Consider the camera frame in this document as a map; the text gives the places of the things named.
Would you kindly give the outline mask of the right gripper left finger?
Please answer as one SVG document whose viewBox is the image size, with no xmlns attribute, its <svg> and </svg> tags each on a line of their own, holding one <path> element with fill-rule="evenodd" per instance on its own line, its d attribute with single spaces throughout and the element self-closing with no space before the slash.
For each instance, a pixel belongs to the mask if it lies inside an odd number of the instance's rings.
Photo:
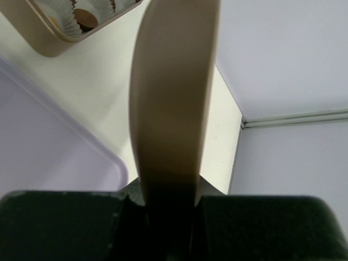
<svg viewBox="0 0 348 261">
<path fill-rule="evenodd" d="M 147 260 L 143 205 L 138 180 L 118 192 L 9 192 L 1 260 Z"/>
</svg>

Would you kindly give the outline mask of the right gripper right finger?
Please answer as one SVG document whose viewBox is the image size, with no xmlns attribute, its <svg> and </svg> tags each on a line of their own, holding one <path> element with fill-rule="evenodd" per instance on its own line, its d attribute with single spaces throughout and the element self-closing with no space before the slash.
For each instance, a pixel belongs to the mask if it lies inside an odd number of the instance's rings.
<svg viewBox="0 0 348 261">
<path fill-rule="evenodd" d="M 235 195 L 190 179 L 194 260 L 347 260 L 347 241 L 328 204 L 313 196 Z"/>
</svg>

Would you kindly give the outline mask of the brown tin lid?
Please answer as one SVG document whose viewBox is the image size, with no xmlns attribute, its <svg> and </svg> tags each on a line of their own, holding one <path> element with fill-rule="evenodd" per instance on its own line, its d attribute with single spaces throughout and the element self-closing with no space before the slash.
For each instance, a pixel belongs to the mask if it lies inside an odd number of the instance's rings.
<svg viewBox="0 0 348 261">
<path fill-rule="evenodd" d="M 151 1 L 129 89 L 132 149 L 149 207 L 192 206 L 212 93 L 220 1 Z"/>
</svg>

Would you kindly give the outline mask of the brown ribbed chocolate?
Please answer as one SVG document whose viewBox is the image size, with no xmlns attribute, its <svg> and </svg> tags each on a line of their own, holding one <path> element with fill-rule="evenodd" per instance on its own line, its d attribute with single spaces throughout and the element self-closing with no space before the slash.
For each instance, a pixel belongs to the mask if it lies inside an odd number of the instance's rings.
<svg viewBox="0 0 348 261">
<path fill-rule="evenodd" d="M 82 29 L 89 30 L 98 26 L 97 18 L 87 10 L 75 9 L 73 14 Z"/>
</svg>

